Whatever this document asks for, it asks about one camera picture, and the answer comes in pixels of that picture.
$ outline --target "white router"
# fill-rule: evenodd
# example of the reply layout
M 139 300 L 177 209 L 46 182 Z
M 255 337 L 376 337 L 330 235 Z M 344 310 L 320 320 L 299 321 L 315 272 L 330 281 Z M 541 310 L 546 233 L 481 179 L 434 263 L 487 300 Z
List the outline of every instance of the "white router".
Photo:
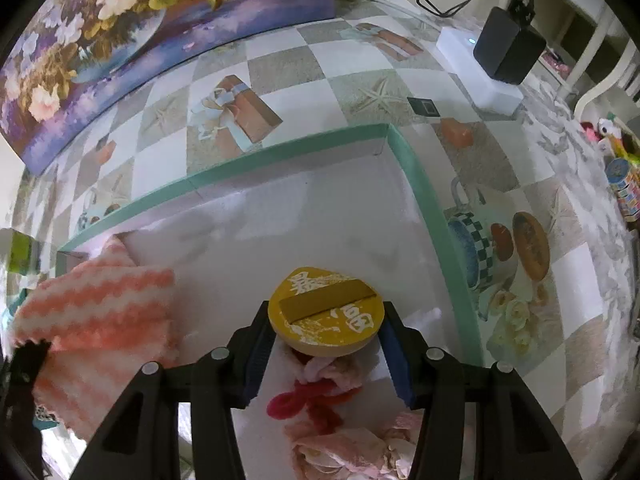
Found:
M 524 96 L 516 85 L 496 81 L 486 74 L 474 57 L 477 40 L 469 30 L 443 27 L 436 47 L 449 61 L 478 108 L 511 115 Z

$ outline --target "flower painting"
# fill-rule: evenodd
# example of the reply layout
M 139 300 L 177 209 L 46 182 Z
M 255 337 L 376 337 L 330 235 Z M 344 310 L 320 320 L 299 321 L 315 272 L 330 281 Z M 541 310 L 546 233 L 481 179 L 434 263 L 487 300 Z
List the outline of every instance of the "flower painting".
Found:
M 0 70 L 0 131 L 41 174 L 92 119 L 164 70 L 334 0 L 46 0 Z

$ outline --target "pink striped towel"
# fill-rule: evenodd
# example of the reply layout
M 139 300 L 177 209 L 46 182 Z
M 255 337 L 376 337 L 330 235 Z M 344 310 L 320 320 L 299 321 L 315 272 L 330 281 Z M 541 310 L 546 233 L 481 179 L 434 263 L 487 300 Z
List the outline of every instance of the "pink striped towel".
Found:
M 43 282 L 12 326 L 16 345 L 52 342 L 34 384 L 36 402 L 91 439 L 145 362 L 175 362 L 174 289 L 171 269 L 136 266 L 116 237 L 97 258 Z

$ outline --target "teal tape edge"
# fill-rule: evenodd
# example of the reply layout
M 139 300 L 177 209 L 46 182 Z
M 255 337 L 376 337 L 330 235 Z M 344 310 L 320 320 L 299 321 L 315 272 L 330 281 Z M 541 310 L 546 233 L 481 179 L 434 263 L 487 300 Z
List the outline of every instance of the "teal tape edge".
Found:
M 471 296 L 466 286 L 462 268 L 454 253 L 446 218 L 442 213 L 436 193 L 433 187 L 431 187 L 431 183 L 424 173 L 414 150 L 412 150 L 404 140 L 404 137 L 396 127 L 391 124 L 352 126 L 303 137 L 302 139 L 290 140 L 277 146 L 265 148 L 259 152 L 247 153 L 213 168 L 209 168 L 208 170 L 189 175 L 156 189 L 114 211 L 103 220 L 89 226 L 72 238 L 60 248 L 59 252 L 71 252 L 91 238 L 105 232 L 107 229 L 115 227 L 148 209 L 177 198 L 180 195 L 193 191 L 197 192 L 197 190 L 203 186 L 210 186 L 216 182 L 222 182 L 228 178 L 238 176 L 248 171 L 258 170 L 259 168 L 296 156 L 371 139 L 386 139 L 392 153 L 411 185 L 422 218 L 430 232 L 431 240 L 433 241 L 447 284 L 465 361 L 473 365 L 482 365 L 483 352 L 476 314 L 472 306 Z
M 442 212 L 438 197 L 414 150 L 394 126 L 389 125 L 387 142 L 409 181 L 415 201 L 427 225 L 433 247 L 436 249 L 451 298 L 465 361 L 471 365 L 483 366 L 484 352 L 476 312 L 462 268 L 454 252 L 447 219 Z

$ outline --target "black power adapter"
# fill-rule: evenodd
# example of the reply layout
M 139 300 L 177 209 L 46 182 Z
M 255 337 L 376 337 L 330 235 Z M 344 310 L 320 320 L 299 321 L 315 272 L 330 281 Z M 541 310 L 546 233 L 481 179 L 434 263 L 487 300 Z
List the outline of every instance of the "black power adapter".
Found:
M 416 3 L 440 18 L 451 18 L 471 0 L 447 10 L 438 9 L 429 0 Z M 520 84 L 538 60 L 546 42 L 531 26 L 535 15 L 533 0 L 512 0 L 509 8 L 494 7 L 474 48 L 474 57 L 492 79 Z
M 476 42 L 474 57 L 491 79 L 518 85 L 545 47 L 545 39 L 530 25 L 494 7 Z

